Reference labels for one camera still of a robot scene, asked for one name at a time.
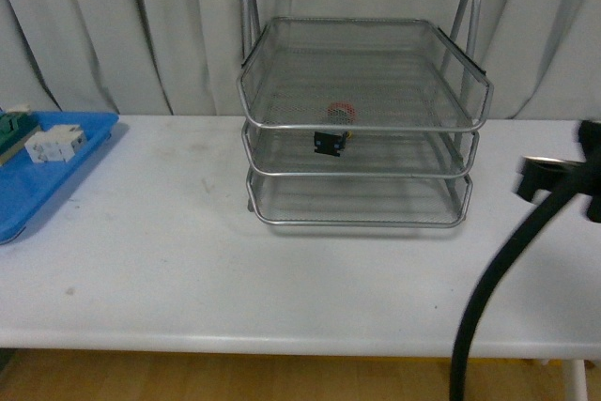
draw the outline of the white connector block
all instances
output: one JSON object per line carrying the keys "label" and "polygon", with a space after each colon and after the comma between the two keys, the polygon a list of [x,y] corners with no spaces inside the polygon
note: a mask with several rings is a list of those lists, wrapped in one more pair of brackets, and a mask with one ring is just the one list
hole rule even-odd
{"label": "white connector block", "polygon": [[34,163],[68,162],[87,143],[84,131],[77,125],[54,126],[39,131],[25,143]]}

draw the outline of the white tabletop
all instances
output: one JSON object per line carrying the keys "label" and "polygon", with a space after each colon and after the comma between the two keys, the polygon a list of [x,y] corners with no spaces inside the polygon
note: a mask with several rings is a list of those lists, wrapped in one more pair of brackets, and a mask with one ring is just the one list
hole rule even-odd
{"label": "white tabletop", "polygon": [[[520,156],[579,158],[576,123],[488,121],[458,228],[277,228],[246,209],[241,125],[121,117],[0,247],[0,347],[449,356],[479,275],[532,208],[512,193]],[[601,226],[584,200],[505,278],[472,355],[601,358]]]}

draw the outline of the wire mesh desk organizer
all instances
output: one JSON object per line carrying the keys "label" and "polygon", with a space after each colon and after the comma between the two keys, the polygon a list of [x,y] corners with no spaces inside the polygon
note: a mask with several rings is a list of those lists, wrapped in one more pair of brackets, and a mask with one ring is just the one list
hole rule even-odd
{"label": "wire mesh desk organizer", "polygon": [[479,9],[459,0],[449,36],[412,19],[278,17],[261,30],[256,0],[242,0],[249,209],[267,224],[461,223],[492,97],[471,60]]}

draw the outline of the wooden floor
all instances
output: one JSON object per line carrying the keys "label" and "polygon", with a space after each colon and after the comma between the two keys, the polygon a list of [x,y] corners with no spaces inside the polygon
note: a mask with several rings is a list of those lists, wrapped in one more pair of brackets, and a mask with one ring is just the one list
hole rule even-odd
{"label": "wooden floor", "polygon": [[[448,396],[446,360],[20,350],[0,375],[2,401],[415,400]],[[591,401],[601,370],[588,368]],[[558,364],[478,360],[469,400],[562,400]]]}

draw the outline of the black clamp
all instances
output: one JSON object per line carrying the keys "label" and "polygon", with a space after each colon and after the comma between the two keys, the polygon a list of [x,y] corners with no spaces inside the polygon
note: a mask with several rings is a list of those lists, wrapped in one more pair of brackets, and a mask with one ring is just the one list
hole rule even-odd
{"label": "black clamp", "polygon": [[[578,142],[582,147],[584,158],[601,146],[601,123],[582,121],[578,128]],[[532,202],[538,190],[553,191],[553,188],[581,162],[525,157],[520,173],[522,179],[516,194],[522,199]],[[586,216],[594,223],[601,223],[601,175],[599,183],[586,193],[592,200],[586,210]]]}

